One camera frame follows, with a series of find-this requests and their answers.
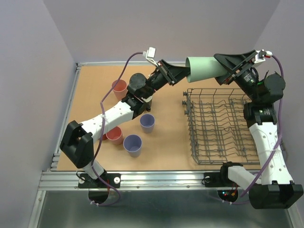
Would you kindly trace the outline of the green plastic cup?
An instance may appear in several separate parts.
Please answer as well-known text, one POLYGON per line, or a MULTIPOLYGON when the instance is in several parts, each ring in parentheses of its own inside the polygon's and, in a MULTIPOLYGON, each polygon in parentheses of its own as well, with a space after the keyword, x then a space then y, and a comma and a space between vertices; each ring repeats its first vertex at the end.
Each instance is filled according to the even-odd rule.
POLYGON ((188 83, 224 76, 227 73, 214 57, 187 57, 185 66, 190 68, 188 83))

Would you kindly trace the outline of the purple cup small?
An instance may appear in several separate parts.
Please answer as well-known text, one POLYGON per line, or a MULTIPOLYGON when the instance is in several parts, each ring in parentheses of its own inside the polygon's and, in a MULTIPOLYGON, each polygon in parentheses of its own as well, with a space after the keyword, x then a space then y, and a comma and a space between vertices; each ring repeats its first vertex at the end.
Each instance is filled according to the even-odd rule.
POLYGON ((141 129, 144 133, 152 133, 155 126, 155 118, 152 114, 144 114, 140 118, 141 129))

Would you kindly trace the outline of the black white-lined mug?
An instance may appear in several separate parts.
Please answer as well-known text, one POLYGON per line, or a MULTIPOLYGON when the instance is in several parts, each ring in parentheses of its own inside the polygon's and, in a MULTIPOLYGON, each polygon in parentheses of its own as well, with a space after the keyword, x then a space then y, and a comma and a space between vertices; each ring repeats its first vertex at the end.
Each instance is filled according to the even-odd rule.
POLYGON ((149 99, 144 99, 144 102, 147 104, 145 111, 150 112, 152 106, 152 97, 150 97, 149 99))

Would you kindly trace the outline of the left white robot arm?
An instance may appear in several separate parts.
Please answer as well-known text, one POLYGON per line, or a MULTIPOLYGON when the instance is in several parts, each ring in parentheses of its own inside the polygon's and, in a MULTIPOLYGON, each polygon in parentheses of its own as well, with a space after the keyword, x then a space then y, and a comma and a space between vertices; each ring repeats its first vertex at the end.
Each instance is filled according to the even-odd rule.
POLYGON ((61 151, 89 176, 95 187, 105 184, 105 170, 96 161, 94 143, 118 125, 130 121, 150 108, 147 99, 166 84, 174 86, 190 74, 186 66, 174 66, 160 60, 149 77, 141 73, 131 76, 127 94, 115 106, 92 119, 71 121, 60 143, 61 151))

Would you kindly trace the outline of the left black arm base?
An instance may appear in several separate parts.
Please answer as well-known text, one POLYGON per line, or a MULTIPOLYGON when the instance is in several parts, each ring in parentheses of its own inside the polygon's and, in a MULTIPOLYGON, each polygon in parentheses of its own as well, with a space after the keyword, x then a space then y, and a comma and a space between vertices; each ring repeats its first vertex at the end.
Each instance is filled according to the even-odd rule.
MULTIPOLYGON (((108 187, 101 180, 99 179, 94 180, 85 172, 77 172, 76 176, 78 177, 78 188, 80 189, 105 189, 108 187)), ((120 188, 120 184, 121 184, 120 173, 102 174, 101 178, 109 185, 113 186, 114 188, 116 189, 120 188)))

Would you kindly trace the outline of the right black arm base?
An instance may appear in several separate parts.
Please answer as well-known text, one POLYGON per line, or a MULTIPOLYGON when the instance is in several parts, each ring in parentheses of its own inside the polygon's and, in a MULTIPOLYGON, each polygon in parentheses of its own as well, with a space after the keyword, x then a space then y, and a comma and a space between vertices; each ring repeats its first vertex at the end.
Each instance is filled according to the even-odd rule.
POLYGON ((230 186, 228 183, 222 180, 220 172, 205 172, 201 183, 207 188, 230 186))

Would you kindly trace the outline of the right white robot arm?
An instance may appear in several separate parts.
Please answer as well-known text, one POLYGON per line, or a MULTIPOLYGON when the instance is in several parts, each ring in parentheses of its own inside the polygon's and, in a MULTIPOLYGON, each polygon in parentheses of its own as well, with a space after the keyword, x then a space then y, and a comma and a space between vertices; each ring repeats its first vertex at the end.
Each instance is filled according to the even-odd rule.
POLYGON ((242 195, 249 195, 255 209, 288 209, 303 196, 304 189, 301 184, 295 184, 280 147, 282 132, 274 103, 283 98, 284 74, 273 73, 259 79, 255 68, 271 57, 273 54, 265 50, 214 55, 227 71, 216 81, 220 85, 235 82, 251 100, 244 105, 243 114, 261 165, 259 173, 253 175, 240 163, 226 162, 220 168, 218 179, 223 185, 240 186, 244 190, 242 195))

